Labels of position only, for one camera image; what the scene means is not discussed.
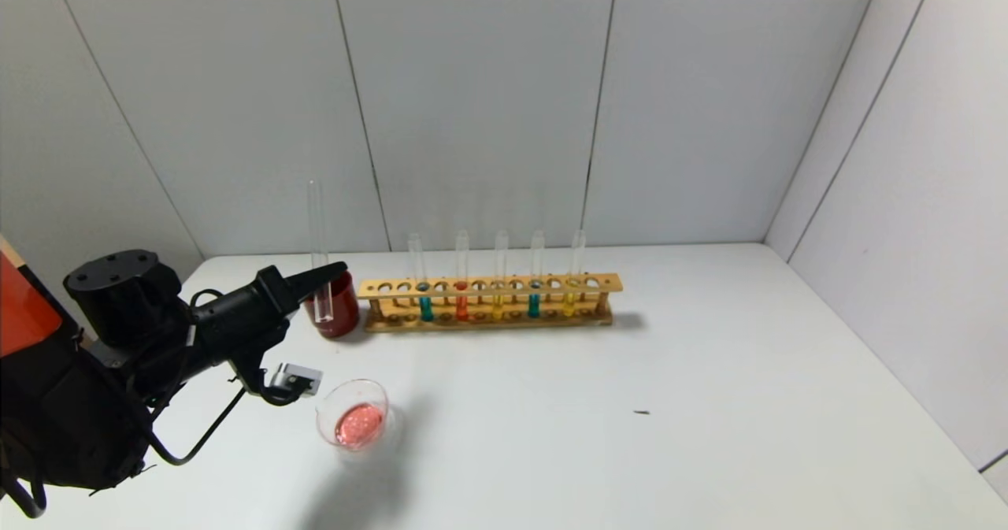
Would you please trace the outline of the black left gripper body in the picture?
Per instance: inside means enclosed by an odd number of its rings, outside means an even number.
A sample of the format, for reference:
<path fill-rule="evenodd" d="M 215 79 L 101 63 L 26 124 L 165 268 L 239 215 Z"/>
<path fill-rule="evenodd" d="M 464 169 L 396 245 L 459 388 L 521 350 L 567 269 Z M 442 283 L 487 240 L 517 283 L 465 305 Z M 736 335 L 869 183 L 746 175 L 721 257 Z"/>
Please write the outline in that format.
<path fill-rule="evenodd" d="M 206 355 L 263 354 L 291 326 L 298 301 L 275 267 L 260 269 L 252 282 L 192 311 L 195 347 Z"/>

